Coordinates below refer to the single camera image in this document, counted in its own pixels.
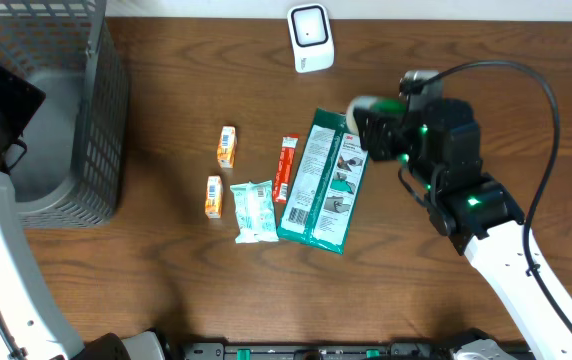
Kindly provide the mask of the green lid white jar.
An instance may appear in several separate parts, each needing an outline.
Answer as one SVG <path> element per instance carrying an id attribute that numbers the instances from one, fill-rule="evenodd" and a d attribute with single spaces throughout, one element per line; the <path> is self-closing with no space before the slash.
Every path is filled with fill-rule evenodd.
<path id="1" fill-rule="evenodd" d="M 379 96 L 358 96 L 354 98 L 348 105 L 345 113 L 346 126 L 351 134 L 357 135 L 359 130 L 357 126 L 354 111 L 368 110 L 376 113 L 403 115 L 406 112 L 406 105 L 396 99 L 385 98 Z"/>

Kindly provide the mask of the green 3M package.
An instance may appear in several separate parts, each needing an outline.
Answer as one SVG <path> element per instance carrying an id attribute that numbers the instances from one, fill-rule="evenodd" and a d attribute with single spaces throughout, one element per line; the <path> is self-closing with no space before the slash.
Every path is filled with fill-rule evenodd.
<path id="1" fill-rule="evenodd" d="M 317 109 L 277 235 L 342 254 L 367 164 L 346 116 Z"/>

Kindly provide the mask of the red stick packet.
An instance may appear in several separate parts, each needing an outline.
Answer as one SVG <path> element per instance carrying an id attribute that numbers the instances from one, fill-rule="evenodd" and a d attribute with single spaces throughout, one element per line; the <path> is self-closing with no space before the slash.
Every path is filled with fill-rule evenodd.
<path id="1" fill-rule="evenodd" d="M 282 139 L 280 157 L 272 191 L 272 199 L 276 203 L 285 204 L 287 201 L 288 185 L 290 183 L 290 174 L 298 139 L 299 136 L 297 134 L 289 134 Z"/>

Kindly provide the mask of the mint green wipes packet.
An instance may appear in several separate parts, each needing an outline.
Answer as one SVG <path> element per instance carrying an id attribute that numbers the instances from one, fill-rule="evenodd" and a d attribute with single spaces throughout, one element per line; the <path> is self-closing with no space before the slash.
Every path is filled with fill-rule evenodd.
<path id="1" fill-rule="evenodd" d="M 231 185 L 239 234 L 237 244 L 278 242 L 272 181 Z"/>

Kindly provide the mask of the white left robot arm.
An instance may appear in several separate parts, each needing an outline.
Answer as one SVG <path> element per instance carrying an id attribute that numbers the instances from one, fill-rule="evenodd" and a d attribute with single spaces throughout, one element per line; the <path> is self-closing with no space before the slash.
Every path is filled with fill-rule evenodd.
<path id="1" fill-rule="evenodd" d="M 0 359 L 169 359 L 171 347 L 154 329 L 84 342 L 45 283 L 19 220 L 13 167 L 5 159 L 12 146 L 26 146 L 23 131 L 44 99 L 43 91 L 0 66 Z"/>

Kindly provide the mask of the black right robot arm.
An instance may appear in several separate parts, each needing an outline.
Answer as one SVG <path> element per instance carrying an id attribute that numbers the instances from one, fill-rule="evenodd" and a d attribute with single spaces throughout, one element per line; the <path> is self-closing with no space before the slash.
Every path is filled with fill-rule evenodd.
<path id="1" fill-rule="evenodd" d="M 508 190 L 483 172 L 481 131 L 470 105 L 437 99 L 354 99 L 350 131 L 375 161 L 396 160 L 425 189 L 416 201 L 488 282 L 537 359 L 572 359 L 572 297 L 545 260 Z"/>

